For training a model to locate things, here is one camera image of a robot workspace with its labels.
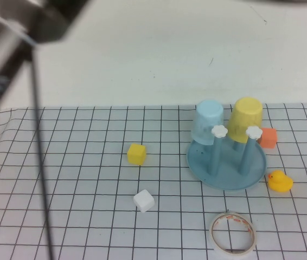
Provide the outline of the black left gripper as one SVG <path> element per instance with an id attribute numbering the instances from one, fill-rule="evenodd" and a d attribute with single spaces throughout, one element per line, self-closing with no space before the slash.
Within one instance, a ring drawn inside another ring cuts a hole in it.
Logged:
<path id="1" fill-rule="evenodd" d="M 88 0 L 45 1 L 34 16 L 29 36 L 36 43 L 49 43 L 62 39 L 88 2 Z"/>

